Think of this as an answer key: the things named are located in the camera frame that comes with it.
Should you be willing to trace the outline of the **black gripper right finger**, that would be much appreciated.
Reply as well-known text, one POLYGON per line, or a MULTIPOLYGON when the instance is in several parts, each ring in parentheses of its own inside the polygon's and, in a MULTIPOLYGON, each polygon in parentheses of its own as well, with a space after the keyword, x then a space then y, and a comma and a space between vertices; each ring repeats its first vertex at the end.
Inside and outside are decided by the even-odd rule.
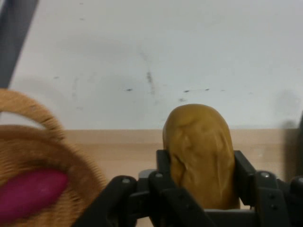
POLYGON ((303 177, 284 182, 269 171, 257 171, 239 150, 235 156, 235 187, 244 205, 255 209, 260 227, 303 225, 303 177))

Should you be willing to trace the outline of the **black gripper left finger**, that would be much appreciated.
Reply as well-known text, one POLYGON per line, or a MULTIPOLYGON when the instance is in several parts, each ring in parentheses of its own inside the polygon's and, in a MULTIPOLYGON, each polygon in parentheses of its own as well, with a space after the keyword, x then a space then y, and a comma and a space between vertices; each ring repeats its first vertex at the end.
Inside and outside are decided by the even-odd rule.
POLYGON ((134 227, 149 217, 155 227, 207 227, 209 218, 170 176, 167 150, 157 150, 157 169, 135 180, 113 178, 74 222, 76 227, 134 227))

